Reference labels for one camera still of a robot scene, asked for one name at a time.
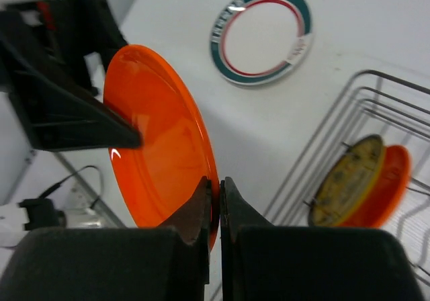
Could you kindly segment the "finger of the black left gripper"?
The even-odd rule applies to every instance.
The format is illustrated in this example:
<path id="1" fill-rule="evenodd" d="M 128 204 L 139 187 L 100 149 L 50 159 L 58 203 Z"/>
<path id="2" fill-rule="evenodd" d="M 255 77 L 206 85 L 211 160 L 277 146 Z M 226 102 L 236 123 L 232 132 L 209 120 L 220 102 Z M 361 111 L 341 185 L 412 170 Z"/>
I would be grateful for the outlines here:
<path id="1" fill-rule="evenodd" d="M 16 11 L 1 12 L 1 91 L 32 148 L 138 148 L 142 135 L 49 59 Z"/>

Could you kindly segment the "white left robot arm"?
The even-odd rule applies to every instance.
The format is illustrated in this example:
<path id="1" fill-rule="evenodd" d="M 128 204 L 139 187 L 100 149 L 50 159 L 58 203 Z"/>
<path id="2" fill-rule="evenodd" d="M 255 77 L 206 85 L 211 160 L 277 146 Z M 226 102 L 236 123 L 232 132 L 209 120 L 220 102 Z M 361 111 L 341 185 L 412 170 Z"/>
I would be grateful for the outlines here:
<path id="1" fill-rule="evenodd" d="M 138 148 L 140 132 L 97 99 L 85 57 L 107 69 L 126 45 L 107 0 L 33 0 L 1 11 L 1 90 L 35 153 Z"/>

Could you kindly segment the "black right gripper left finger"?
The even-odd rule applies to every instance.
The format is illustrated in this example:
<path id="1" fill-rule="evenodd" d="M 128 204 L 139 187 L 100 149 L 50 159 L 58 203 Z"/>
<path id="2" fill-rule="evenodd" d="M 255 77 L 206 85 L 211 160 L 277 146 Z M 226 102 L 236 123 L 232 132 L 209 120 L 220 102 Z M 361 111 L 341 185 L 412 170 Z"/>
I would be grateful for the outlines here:
<path id="1" fill-rule="evenodd" d="M 209 281 L 212 189 L 155 228 L 30 232 L 1 277 L 2 300 L 203 300 Z"/>

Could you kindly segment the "orange plate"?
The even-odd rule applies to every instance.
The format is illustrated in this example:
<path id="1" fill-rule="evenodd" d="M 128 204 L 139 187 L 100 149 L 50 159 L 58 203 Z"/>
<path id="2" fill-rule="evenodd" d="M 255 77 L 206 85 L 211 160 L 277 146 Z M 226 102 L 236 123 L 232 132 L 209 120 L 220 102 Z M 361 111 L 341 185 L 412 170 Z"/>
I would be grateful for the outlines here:
<path id="1" fill-rule="evenodd" d="M 210 245 L 216 241 L 220 185 L 202 115 L 173 67 L 154 50 L 127 45 L 113 57 L 103 102 L 142 136 L 138 148 L 109 150 L 125 205 L 138 227 L 168 219 L 202 177 L 212 186 Z"/>
<path id="2" fill-rule="evenodd" d="M 412 159 L 405 146 L 386 149 L 382 170 L 369 194 L 341 227 L 380 228 L 401 203 L 411 177 Z"/>

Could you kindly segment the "white plate green red rim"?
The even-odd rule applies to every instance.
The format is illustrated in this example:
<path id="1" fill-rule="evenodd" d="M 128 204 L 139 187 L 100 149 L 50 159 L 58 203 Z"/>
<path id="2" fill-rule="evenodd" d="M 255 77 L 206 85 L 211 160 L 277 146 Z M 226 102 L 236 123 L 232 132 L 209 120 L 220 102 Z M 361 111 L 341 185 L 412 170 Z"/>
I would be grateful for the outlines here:
<path id="1" fill-rule="evenodd" d="M 232 0 L 212 26 L 210 56 L 227 81 L 251 87 L 290 74 L 313 39 L 306 0 Z"/>

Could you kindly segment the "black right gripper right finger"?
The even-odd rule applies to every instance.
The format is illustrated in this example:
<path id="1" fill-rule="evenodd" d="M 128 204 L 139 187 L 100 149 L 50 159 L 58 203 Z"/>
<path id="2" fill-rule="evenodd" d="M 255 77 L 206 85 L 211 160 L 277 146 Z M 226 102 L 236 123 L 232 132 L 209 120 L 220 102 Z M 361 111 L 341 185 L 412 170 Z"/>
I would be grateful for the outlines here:
<path id="1" fill-rule="evenodd" d="M 225 300 L 422 300 L 400 243 L 365 228 L 275 226 L 220 184 Z"/>

